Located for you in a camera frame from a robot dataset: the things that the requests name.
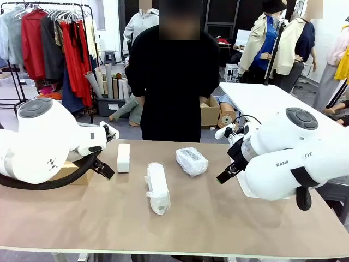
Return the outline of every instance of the yellow garment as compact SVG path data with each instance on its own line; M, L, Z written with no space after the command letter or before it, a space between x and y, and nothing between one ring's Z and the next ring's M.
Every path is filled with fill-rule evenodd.
M98 35L96 38L97 28L95 26L94 20L91 19L91 17L88 17L85 19L85 25L86 25L86 37L87 37L87 46L88 46L88 53L92 55L93 59L97 58L95 43L97 45L97 52L100 56L100 45L99 45L99 39Z
M273 64L272 74L270 75L271 78L274 78L275 69L279 75L288 75L290 73L296 59L294 52L296 43L303 32L304 26L305 21L297 18L284 29Z
M338 66L334 79L344 80L347 78L348 78L348 84L349 84L349 46Z
M240 61L238 73L243 74L247 71L256 55L261 51L267 36L267 16L262 14L255 22L255 26L251 30L249 40L247 41L244 53Z

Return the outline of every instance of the gray circular cap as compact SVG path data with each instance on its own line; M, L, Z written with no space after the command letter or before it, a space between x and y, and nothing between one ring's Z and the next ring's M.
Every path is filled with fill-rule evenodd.
M18 115L22 118L41 116L52 107L53 101L49 98L38 98L26 102L20 107Z
M287 108L286 115L288 119L292 121L292 123L303 129L315 130L318 128L318 121L316 118L311 113L303 109Z

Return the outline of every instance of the plastic-wrapped package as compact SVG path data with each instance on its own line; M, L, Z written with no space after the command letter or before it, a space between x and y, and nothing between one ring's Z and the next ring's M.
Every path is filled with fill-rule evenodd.
M162 216L171 205L163 165L150 163L145 179L149 187L147 197L150 197L152 210Z
M208 168L208 160L193 147L176 150L176 161L190 177L198 176Z

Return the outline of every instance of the black sweater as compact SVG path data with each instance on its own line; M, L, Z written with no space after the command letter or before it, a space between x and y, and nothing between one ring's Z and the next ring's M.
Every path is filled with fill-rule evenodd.
M200 40L159 40L159 26L140 34L132 46L128 83L145 96L143 139L200 142L199 97L219 85L219 48L201 31Z

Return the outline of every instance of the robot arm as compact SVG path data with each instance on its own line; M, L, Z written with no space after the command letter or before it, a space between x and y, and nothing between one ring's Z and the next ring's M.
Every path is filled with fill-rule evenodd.
M30 184L53 178L67 160L86 164L86 156L97 156L108 140L119 137L118 131L104 122L99 127L79 126L59 102L47 98L23 104L18 120L18 133L0 130L0 174ZM89 159L93 161L87 169L112 177L114 172L106 164L96 157Z
M258 197L278 200L296 195L298 207L308 210L309 188L349 174L346 132L322 140L317 127L313 115L297 108L286 109L259 127L249 123L245 136L229 149L234 162L218 180L225 183L245 171L246 182Z

